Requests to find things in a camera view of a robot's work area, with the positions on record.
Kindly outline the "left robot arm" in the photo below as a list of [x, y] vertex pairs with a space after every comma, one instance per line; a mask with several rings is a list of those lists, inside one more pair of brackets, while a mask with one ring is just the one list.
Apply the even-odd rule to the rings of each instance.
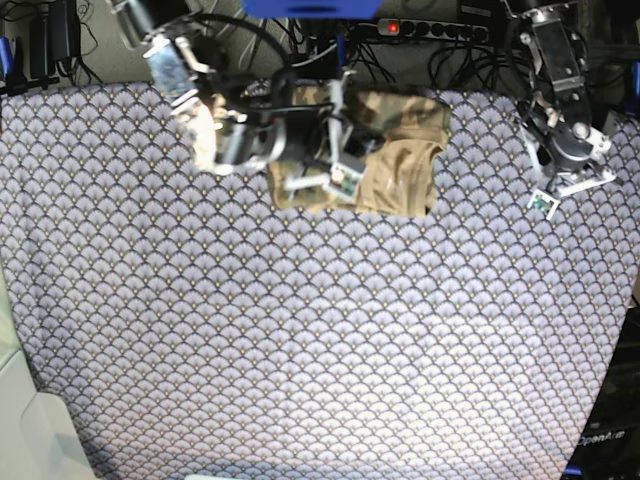
[[559, 201], [616, 180], [604, 164], [612, 142], [597, 123], [587, 88], [588, 49], [565, 24], [573, 1], [505, 1], [509, 18], [504, 53], [515, 64], [513, 44], [530, 52], [522, 113], [524, 139], [538, 187], [538, 203]]

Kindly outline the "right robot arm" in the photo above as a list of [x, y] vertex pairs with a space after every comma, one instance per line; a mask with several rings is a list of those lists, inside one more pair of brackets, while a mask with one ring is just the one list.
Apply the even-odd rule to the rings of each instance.
[[[225, 176], [282, 164], [282, 188], [290, 194], [319, 188], [354, 199], [365, 159], [382, 148], [384, 137], [348, 111], [350, 71], [321, 84], [322, 99], [297, 104], [297, 71], [288, 52], [257, 25], [197, 12], [184, 1], [110, 6], [126, 42], [144, 51], [156, 87], [191, 135], [199, 169]], [[230, 73], [224, 49], [206, 33], [213, 22], [255, 34], [282, 61], [267, 95], [249, 96], [253, 78]]]

